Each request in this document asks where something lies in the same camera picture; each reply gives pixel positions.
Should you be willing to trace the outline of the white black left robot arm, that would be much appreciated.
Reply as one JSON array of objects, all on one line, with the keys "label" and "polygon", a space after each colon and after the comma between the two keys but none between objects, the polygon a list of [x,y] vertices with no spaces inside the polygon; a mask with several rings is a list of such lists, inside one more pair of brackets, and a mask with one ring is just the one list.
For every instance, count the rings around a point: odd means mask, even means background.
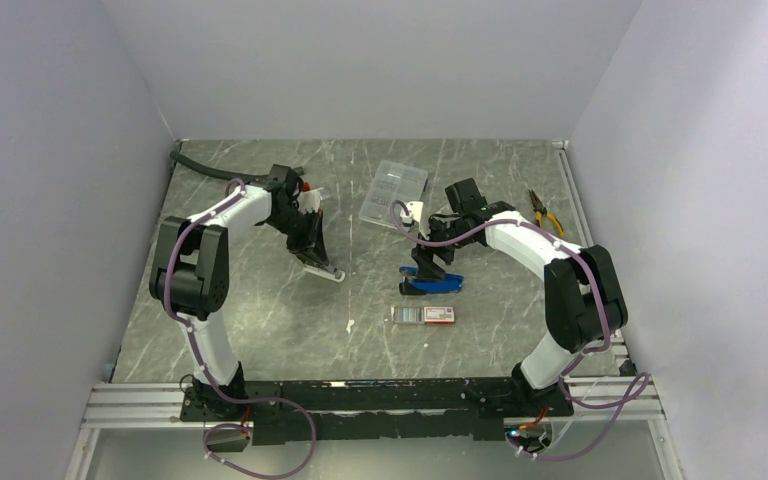
[{"label": "white black left robot arm", "polygon": [[220,419],[238,417],[248,401],[222,312],[231,287],[230,248],[248,230],[268,226],[284,235],[305,272],[343,281],[324,241],[327,195],[296,170],[275,165],[261,178],[229,180],[223,197],[205,210],[160,224],[149,293],[180,327],[194,364],[193,390]]}]

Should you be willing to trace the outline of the red white staples box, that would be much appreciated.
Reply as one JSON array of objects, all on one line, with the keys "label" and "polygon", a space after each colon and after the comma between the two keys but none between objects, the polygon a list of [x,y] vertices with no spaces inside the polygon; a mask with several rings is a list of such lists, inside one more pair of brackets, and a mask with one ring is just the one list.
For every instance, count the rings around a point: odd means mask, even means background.
[{"label": "red white staples box", "polygon": [[456,321],[452,307],[394,306],[390,316],[394,323],[406,325],[452,325]]}]

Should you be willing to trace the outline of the small beige white stapler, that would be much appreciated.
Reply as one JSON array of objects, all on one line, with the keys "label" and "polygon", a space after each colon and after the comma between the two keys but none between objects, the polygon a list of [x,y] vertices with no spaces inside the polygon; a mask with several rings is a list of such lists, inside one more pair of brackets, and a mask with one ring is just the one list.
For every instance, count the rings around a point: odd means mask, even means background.
[{"label": "small beige white stapler", "polygon": [[303,265],[303,268],[306,273],[315,275],[320,278],[324,278],[329,281],[341,283],[345,280],[345,271],[336,268],[332,264],[322,265],[322,264],[305,263]]}]

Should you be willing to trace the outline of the blue black stapler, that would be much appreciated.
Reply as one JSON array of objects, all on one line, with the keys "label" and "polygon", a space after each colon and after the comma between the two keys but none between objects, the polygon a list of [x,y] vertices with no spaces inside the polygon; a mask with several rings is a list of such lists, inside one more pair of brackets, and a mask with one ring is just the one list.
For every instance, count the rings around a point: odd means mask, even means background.
[{"label": "blue black stapler", "polygon": [[404,296],[422,296],[430,294],[458,293],[462,290],[464,277],[446,273],[442,280],[419,280],[416,267],[402,266],[399,273],[403,281],[398,285],[398,290]]}]

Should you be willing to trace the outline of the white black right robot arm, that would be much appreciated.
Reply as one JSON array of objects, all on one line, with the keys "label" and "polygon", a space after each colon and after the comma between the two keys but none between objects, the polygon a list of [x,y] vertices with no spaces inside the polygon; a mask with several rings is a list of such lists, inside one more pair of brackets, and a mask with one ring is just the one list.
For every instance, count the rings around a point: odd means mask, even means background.
[{"label": "white black right robot arm", "polygon": [[412,226],[414,266],[401,268],[403,295],[448,294],[463,279],[445,271],[457,249],[471,244],[499,251],[543,283],[546,332],[512,370],[510,401],[524,415],[537,413],[580,358],[608,348],[611,335],[627,323],[620,282],[610,253],[599,245],[582,247],[529,220],[512,205],[490,203],[473,179],[446,189],[449,214],[424,213],[421,201],[390,205],[393,223]]}]

